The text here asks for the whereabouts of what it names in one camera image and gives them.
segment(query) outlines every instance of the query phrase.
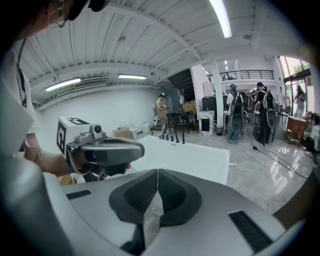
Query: window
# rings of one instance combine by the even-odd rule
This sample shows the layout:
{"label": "window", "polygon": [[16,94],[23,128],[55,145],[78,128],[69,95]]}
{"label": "window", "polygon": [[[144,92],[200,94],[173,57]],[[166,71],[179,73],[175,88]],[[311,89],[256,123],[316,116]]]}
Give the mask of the window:
{"label": "window", "polygon": [[298,72],[301,72],[303,70],[301,61],[299,59],[290,58],[290,57],[285,57],[285,58],[286,58],[286,63],[288,65],[290,76]]}
{"label": "window", "polygon": [[297,58],[279,57],[285,78],[309,68],[309,63]]}
{"label": "window", "polygon": [[286,64],[286,57],[280,56],[280,63],[281,63],[281,67],[282,67],[282,71],[283,71],[283,76],[285,78],[289,77],[289,70],[288,70],[288,66]]}

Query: white table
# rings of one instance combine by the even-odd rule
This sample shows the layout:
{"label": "white table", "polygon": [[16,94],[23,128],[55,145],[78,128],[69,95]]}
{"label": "white table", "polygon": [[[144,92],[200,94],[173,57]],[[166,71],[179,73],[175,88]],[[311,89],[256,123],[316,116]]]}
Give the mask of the white table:
{"label": "white table", "polygon": [[191,143],[182,144],[158,137],[138,140],[145,149],[144,157],[131,163],[138,172],[147,169],[169,169],[225,185],[230,151]]}

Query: cardboard box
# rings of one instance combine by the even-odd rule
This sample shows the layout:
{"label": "cardboard box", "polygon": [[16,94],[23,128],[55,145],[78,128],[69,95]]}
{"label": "cardboard box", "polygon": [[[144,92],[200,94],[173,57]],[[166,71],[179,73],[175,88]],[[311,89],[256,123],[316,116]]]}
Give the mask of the cardboard box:
{"label": "cardboard box", "polygon": [[131,132],[128,127],[121,127],[113,130],[114,137],[127,138],[132,140]]}
{"label": "cardboard box", "polygon": [[76,184],[71,174],[61,176],[58,178],[58,180],[61,186]]}
{"label": "cardboard box", "polygon": [[191,102],[182,105],[183,112],[192,112],[193,115],[197,113],[196,102]]}

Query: person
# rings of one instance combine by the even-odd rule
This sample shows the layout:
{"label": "person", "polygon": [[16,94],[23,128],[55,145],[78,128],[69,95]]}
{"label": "person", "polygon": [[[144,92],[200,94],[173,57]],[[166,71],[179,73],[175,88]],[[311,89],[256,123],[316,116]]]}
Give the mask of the person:
{"label": "person", "polygon": [[161,124],[161,131],[164,128],[164,125],[167,124],[167,106],[165,104],[165,96],[163,94],[160,94],[158,96],[158,100],[156,101],[156,112],[158,113],[158,117],[160,119]]}
{"label": "person", "polygon": [[[51,25],[63,27],[67,20],[73,21],[77,18],[87,2],[87,0],[47,1],[47,4],[39,11],[39,14],[26,24],[18,35],[17,40],[31,37]],[[13,98],[24,107],[24,110],[33,119],[33,124],[20,150],[22,153],[24,151],[24,158],[37,164],[42,172],[51,173],[58,177],[69,174],[71,171],[62,154],[53,154],[41,150],[36,137],[39,124],[32,106],[30,83],[16,63],[15,54],[12,49],[6,52],[3,57],[0,80]],[[80,150],[74,150],[72,156],[77,169],[79,171],[86,171],[87,160],[84,153]]]}
{"label": "person", "polygon": [[265,94],[267,93],[267,89],[265,88],[262,82],[258,82],[257,86],[257,96],[256,96],[256,106],[260,111],[259,119],[260,119],[260,137],[256,138],[256,141],[263,144],[269,144],[269,138],[271,133],[271,128],[268,125],[267,120],[267,109],[265,109],[263,105],[263,99]]}
{"label": "person", "polygon": [[296,96],[294,101],[297,103],[296,105],[296,117],[303,119],[305,115],[305,102],[307,100],[307,96],[305,92],[302,90],[301,85],[298,84],[296,88]]}
{"label": "person", "polygon": [[243,104],[243,99],[242,99],[242,96],[239,95],[239,93],[237,92],[237,86],[235,84],[231,84],[230,85],[230,93],[228,94],[227,98],[226,98],[226,104],[229,106],[229,110],[228,110],[228,116],[229,116],[229,120],[228,120],[228,134],[226,135],[226,137],[229,139],[229,140],[232,140],[232,141],[236,141],[238,139],[238,133],[235,133],[233,132],[233,129],[232,129],[232,122],[230,120],[231,118],[231,109],[232,109],[232,105],[233,105],[233,101],[234,99],[239,96],[240,97],[240,100]]}
{"label": "person", "polygon": [[314,126],[312,127],[311,134],[305,139],[305,148],[307,150],[305,154],[308,157],[312,157],[313,154],[319,153],[318,146],[320,141],[320,117],[315,114],[313,120]]}

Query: ceiling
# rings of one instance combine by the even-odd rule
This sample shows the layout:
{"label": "ceiling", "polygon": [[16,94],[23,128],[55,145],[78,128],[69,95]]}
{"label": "ceiling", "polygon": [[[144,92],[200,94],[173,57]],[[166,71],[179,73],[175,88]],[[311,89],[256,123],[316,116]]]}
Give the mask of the ceiling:
{"label": "ceiling", "polygon": [[[237,63],[236,59],[230,59],[230,58],[216,60],[216,66],[218,68],[219,73],[228,72],[228,71],[235,71],[236,70],[236,63]],[[212,75],[211,67],[209,64],[203,64],[202,66],[204,67],[204,69],[206,71],[208,71],[208,73],[210,75]]]}
{"label": "ceiling", "polygon": [[[98,13],[85,7],[64,28],[49,28],[26,41],[20,66],[32,100],[43,105],[73,94],[72,85],[69,90],[44,89],[77,77],[90,81],[82,94],[95,85],[96,92],[117,86],[152,88],[172,86],[167,78],[212,59],[235,61],[255,53],[297,57],[304,42],[275,9],[260,0],[223,2],[230,38],[223,37],[209,0],[111,0]],[[16,53],[20,45],[14,47]],[[147,79],[137,83],[118,74]]]}

